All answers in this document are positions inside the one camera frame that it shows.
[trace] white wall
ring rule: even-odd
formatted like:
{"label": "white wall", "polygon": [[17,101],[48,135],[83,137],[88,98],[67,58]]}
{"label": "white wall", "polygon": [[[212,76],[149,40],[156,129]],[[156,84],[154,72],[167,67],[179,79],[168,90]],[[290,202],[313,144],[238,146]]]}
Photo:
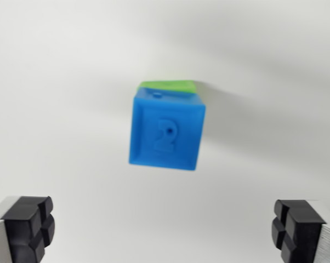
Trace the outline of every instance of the white wall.
{"label": "white wall", "polygon": [[[144,80],[194,79],[195,172],[127,163]],[[330,1],[0,1],[0,201],[50,195],[45,263],[282,262],[276,199],[330,206]]]}

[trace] black rubber tip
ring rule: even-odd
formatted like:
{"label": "black rubber tip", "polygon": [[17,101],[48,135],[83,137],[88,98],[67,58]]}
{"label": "black rubber tip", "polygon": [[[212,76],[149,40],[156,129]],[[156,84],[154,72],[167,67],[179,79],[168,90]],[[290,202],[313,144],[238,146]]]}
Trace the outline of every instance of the black rubber tip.
{"label": "black rubber tip", "polygon": [[20,197],[2,217],[13,263],[40,263],[51,244],[55,222],[50,197]]}
{"label": "black rubber tip", "polygon": [[313,263],[322,224],[326,222],[305,200],[277,200],[272,240],[285,263]]}

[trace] number 2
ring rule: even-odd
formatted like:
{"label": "number 2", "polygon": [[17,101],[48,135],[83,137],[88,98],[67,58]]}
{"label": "number 2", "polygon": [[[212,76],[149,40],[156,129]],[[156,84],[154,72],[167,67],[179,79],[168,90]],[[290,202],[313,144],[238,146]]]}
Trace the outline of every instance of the number 2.
{"label": "number 2", "polygon": [[175,148],[174,140],[178,133],[176,124],[169,119],[160,119],[158,121],[158,128],[163,131],[163,136],[155,142],[154,150],[173,152]]}

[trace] small hole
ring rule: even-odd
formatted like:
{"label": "small hole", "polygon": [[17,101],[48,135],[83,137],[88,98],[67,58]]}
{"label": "small hole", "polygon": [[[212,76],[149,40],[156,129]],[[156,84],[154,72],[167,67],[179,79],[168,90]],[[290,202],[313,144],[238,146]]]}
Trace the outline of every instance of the small hole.
{"label": "small hole", "polygon": [[157,99],[160,99],[163,95],[160,93],[160,92],[154,92],[153,93],[153,97],[154,98],[157,98]]}

